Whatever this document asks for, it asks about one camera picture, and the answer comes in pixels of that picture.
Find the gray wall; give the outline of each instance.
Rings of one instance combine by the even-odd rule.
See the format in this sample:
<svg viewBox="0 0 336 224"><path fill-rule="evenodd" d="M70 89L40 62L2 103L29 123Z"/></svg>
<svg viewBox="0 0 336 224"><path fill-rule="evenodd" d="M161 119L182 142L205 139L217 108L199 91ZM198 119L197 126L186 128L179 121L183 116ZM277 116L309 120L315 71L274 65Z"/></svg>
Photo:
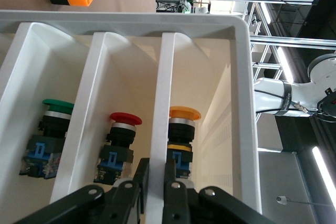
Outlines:
<svg viewBox="0 0 336 224"><path fill-rule="evenodd" d="M301 173L292 153L259 152L263 215L278 224L315 224L309 205L277 203L277 196L308 202Z"/></svg>
<svg viewBox="0 0 336 224"><path fill-rule="evenodd" d="M258 147L282 151L282 142L275 116L263 113L257 123Z"/></svg>
<svg viewBox="0 0 336 224"><path fill-rule="evenodd" d="M235 2L235 7L233 8L234 12L238 12L238 13L243 13L244 9L245 9L245 2L240 2L240 1L236 1Z"/></svg>

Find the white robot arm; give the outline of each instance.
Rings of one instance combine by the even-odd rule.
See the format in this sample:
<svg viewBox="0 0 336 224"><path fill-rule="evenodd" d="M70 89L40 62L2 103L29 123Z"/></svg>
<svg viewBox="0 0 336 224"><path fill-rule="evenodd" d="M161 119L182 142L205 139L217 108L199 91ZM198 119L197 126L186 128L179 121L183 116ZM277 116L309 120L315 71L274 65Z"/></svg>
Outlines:
<svg viewBox="0 0 336 224"><path fill-rule="evenodd" d="M336 55L316 58L308 67L309 83L260 78L254 84L256 113L278 116L324 114L336 118Z"/></svg>

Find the security camera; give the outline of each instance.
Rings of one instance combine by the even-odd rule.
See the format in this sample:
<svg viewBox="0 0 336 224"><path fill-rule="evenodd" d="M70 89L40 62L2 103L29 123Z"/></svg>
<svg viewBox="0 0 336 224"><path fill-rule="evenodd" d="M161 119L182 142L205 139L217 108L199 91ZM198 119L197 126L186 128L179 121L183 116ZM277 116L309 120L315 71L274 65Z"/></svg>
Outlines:
<svg viewBox="0 0 336 224"><path fill-rule="evenodd" d="M277 202L282 205L287 205L287 198L286 196L278 196Z"/></svg>

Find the ceiling light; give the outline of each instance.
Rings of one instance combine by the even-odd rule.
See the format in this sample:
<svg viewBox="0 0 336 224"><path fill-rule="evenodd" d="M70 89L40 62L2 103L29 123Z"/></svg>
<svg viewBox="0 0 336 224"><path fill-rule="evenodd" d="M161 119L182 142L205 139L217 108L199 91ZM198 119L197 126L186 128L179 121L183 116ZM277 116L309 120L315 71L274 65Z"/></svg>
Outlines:
<svg viewBox="0 0 336 224"><path fill-rule="evenodd" d="M271 149L260 148L260 147L258 147L258 151L259 152L277 152L277 153L281 152L281 151L278 151L278 150L271 150Z"/></svg>
<svg viewBox="0 0 336 224"><path fill-rule="evenodd" d="M286 79L289 83L293 83L294 79L293 79L292 73L290 71L286 56L283 52L283 49L281 47L278 47L277 51L278 51L279 60L280 60L280 63L282 65L282 69L285 73Z"/></svg>
<svg viewBox="0 0 336 224"><path fill-rule="evenodd" d="M331 201L332 201L332 203L334 205L334 208L336 210L336 189L335 189L335 185L331 180L330 174L328 172L326 164L324 163L324 160L322 158L320 150L317 147L314 147L312 151L313 151L313 155L314 155L314 158L316 160L317 166L319 167L320 173L322 175L323 181L325 183L325 186L328 190Z"/></svg>
<svg viewBox="0 0 336 224"><path fill-rule="evenodd" d="M266 7L265 3L262 2L260 5L261 5L261 9L262 9L262 11L263 11L263 13L264 13L264 16L265 16L265 18L266 18L266 22L267 22L268 24L270 24L270 23L271 23L271 16L269 15L269 12L268 12L268 10L267 10L267 7Z"/></svg>

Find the white tray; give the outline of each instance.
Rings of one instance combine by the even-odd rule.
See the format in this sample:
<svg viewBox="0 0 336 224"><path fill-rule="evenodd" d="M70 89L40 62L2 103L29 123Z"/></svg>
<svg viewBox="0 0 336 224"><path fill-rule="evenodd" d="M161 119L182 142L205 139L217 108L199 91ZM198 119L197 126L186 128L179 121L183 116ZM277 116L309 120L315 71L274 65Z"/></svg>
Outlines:
<svg viewBox="0 0 336 224"><path fill-rule="evenodd" d="M6 54L12 43L12 39L4 34L0 34L0 67L5 60Z"/></svg>
<svg viewBox="0 0 336 224"><path fill-rule="evenodd" d="M0 70L0 122L4 122L0 135L6 136L0 139L0 161L8 164L0 168L4 174L0 207L8 205L1 212L3 223L92 184L99 149L111 125L108 115L117 111L134 113L144 122L130 147L133 171L141 157L150 156L146 218L147 223L160 223L171 105L189 106L202 114L193 142L191 179L196 189L218 186L261 211L251 58L242 20L210 15L32 13L5 13L0 32L13 32L17 21L40 20L71 34L90 51L87 56L86 46L45 24L21 24L17 31ZM93 32L102 30L108 32L92 38ZM54 64L44 64L51 58ZM37 129L45 98L75 102L58 174L50 181L22 178L20 158ZM21 119L19 109L24 111ZM2 193L9 188L17 195L12 199ZM9 211L18 205L19 214Z"/></svg>

